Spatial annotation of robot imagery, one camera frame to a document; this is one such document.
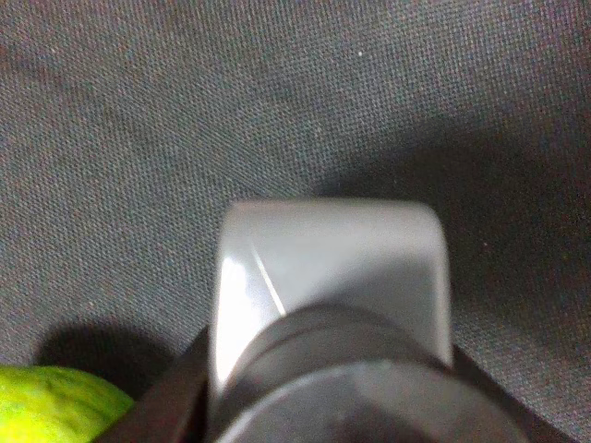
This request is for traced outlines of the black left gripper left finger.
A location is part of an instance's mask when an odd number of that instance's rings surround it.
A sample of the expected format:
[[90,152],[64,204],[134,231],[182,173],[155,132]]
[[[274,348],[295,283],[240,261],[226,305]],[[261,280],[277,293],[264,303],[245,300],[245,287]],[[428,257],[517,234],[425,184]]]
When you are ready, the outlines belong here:
[[97,442],[203,442],[207,434],[209,332],[204,329],[163,376]]

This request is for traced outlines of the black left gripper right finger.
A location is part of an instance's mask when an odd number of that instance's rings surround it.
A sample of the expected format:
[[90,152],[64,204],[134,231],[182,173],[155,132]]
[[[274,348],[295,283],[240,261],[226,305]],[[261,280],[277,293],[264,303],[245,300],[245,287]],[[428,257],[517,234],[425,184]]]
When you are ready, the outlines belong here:
[[453,358],[455,373],[464,381],[483,391],[491,400],[497,403],[518,424],[530,442],[575,442],[574,439],[533,413],[505,391],[500,384],[456,345],[453,346]]

